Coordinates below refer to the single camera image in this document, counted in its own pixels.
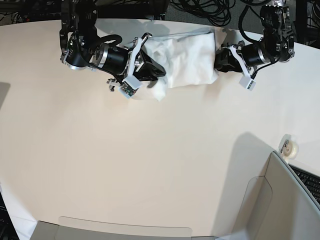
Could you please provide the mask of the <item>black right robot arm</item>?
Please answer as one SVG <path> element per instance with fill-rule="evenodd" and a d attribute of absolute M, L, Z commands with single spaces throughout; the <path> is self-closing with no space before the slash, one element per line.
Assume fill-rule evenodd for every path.
<path fill-rule="evenodd" d="M 109 90 L 118 89 L 131 98 L 144 82 L 155 83 L 166 75 L 163 66 L 153 60 L 143 46 L 152 34 L 144 33 L 129 45 L 122 45 L 117 34 L 98 36 L 95 26 L 98 8 L 92 0 L 61 2 L 60 60 L 72 70 L 99 70 L 112 75 Z"/>

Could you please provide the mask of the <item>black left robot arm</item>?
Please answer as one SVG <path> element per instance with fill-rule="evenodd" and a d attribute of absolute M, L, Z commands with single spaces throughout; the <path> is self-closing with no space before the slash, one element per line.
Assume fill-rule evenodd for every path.
<path fill-rule="evenodd" d="M 289 61 L 294 57 L 295 31 L 290 18 L 290 8 L 285 0 L 244 0 L 244 10 L 238 20 L 241 36 L 250 44 L 239 41 L 237 44 L 223 44 L 215 55 L 214 68 L 219 72 L 244 74 L 254 79 L 257 73 L 276 63 Z M 248 10 L 260 6 L 257 15 L 263 26 L 263 36 L 259 40 L 250 38 L 243 29 L 243 20 Z"/>

